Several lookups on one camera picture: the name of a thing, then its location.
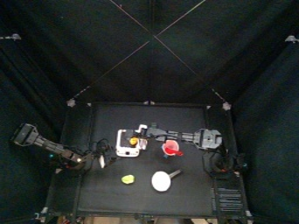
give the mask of metal rod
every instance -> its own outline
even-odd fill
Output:
[[[112,1],[112,0],[108,0],[126,15],[128,15],[128,17],[140,25],[140,27],[142,27],[142,29],[146,31],[146,32],[149,32],[148,30],[146,30],[146,28],[137,22],[137,20],[126,13],[126,11],[114,3],[114,1]]]
[[[154,36],[160,36],[205,1],[200,1]]]

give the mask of small yellow object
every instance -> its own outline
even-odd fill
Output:
[[[121,181],[124,184],[129,185],[132,183],[134,183],[134,176],[133,175],[125,175],[122,178],[121,178]]]
[[[130,143],[130,145],[136,145],[136,143],[137,143],[137,137],[130,137],[130,139],[129,139],[129,143]]]

